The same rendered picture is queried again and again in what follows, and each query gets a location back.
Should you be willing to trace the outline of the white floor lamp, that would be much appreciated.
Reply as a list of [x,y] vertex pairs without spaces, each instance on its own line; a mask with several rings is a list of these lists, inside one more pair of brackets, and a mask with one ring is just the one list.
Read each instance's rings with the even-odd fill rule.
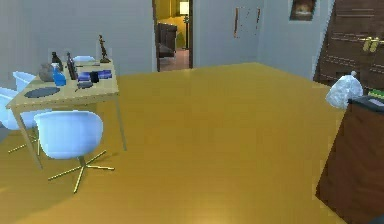
[[185,24],[185,49],[189,48],[189,1],[180,0],[179,12],[184,16],[183,22]]

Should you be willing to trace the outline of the light wooden dining table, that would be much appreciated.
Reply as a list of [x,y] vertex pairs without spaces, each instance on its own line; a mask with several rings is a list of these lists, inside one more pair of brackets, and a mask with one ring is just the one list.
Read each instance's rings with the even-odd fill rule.
[[91,65],[90,63],[79,63],[77,70],[79,72],[110,70],[112,72],[112,77],[109,79],[102,79],[90,88],[77,89],[78,81],[72,80],[70,78],[68,69],[65,68],[63,73],[67,79],[66,85],[60,87],[60,91],[58,93],[40,98],[26,97],[25,94],[29,91],[45,87],[55,87],[54,82],[44,82],[39,77],[35,77],[32,82],[30,82],[6,105],[6,108],[12,111],[20,128],[20,132],[24,138],[29,154],[39,169],[42,168],[42,164],[36,152],[34,151],[32,140],[27,133],[25,123],[21,116],[23,112],[43,110],[48,108],[66,108],[72,107],[74,105],[86,105],[112,100],[115,102],[118,121],[121,122],[118,99],[119,88],[113,62],[101,63],[99,66]]

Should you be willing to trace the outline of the dark bronze figurine statue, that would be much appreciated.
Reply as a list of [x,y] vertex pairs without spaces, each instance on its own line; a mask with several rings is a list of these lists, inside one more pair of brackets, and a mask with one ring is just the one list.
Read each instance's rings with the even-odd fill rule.
[[99,44],[100,44],[101,55],[102,55],[102,58],[100,59],[100,63],[110,63],[111,61],[107,57],[108,54],[107,54],[106,48],[104,46],[104,43],[105,43],[105,41],[103,40],[103,36],[101,34],[99,34]]

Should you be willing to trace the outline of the small dark grey object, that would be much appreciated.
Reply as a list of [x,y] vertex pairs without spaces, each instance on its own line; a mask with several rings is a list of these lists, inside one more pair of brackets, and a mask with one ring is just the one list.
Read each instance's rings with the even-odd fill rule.
[[79,89],[86,89],[86,88],[91,88],[93,86],[92,82],[79,82],[77,84],[77,89],[75,90],[78,91]]

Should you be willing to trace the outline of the dark slim bottle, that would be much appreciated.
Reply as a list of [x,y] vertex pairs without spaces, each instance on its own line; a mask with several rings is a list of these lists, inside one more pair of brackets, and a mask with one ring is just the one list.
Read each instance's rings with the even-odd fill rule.
[[75,62],[73,61],[70,53],[67,53],[67,68],[68,68],[71,79],[77,80],[78,74],[76,71]]

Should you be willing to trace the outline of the blue spray bottle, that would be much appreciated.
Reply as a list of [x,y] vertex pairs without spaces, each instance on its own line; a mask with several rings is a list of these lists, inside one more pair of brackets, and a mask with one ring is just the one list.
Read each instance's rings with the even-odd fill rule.
[[59,69],[58,63],[52,63],[51,64],[53,68],[53,80],[56,86],[65,86],[66,85],[66,78],[64,74]]

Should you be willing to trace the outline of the dark glass bottle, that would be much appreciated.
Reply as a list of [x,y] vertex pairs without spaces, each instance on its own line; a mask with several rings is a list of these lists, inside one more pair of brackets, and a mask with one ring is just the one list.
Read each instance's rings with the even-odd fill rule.
[[56,52],[52,52],[52,63],[57,63],[59,65],[59,70],[63,71],[63,64],[61,59],[58,57]]

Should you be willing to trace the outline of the grey round vase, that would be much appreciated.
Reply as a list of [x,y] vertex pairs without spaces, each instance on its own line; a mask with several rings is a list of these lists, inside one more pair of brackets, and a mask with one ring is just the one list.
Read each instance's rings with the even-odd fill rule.
[[44,82],[53,82],[53,67],[49,63],[41,65],[39,72],[39,78]]

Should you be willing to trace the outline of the dark oval plate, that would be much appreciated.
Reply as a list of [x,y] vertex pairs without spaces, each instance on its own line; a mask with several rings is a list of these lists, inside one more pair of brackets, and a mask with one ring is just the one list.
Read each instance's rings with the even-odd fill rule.
[[27,98],[42,98],[58,93],[60,89],[58,87],[43,87],[28,91],[24,94]]

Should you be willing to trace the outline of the white garbage bag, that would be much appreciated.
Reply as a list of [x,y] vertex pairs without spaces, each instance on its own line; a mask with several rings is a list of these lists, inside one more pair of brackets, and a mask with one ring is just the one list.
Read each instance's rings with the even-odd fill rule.
[[363,87],[356,76],[357,72],[352,71],[340,77],[331,87],[325,99],[332,107],[346,109],[349,99],[363,95]]

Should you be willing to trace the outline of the dark brown wooden cabinet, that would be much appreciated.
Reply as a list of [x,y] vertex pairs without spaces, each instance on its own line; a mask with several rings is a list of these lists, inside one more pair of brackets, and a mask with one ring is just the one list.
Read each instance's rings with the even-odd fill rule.
[[347,224],[384,224],[384,114],[348,105],[316,197]]

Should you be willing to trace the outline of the dark brown panelled door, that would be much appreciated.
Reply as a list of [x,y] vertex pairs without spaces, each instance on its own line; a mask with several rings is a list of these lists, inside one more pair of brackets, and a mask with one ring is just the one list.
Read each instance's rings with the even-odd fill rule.
[[335,0],[313,80],[332,86],[356,71],[365,92],[384,90],[384,44],[365,52],[366,37],[384,40],[384,0]]

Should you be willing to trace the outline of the black flat box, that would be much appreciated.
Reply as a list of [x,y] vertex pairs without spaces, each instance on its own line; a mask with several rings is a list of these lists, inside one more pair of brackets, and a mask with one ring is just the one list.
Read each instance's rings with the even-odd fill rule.
[[372,112],[384,114],[384,99],[382,98],[364,95],[360,97],[351,98],[348,100],[348,103],[358,105]]

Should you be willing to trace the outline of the framed wall picture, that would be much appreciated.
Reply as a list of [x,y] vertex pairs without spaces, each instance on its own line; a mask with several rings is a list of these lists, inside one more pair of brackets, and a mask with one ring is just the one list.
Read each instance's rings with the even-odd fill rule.
[[289,19],[291,21],[311,21],[317,0],[292,0]]

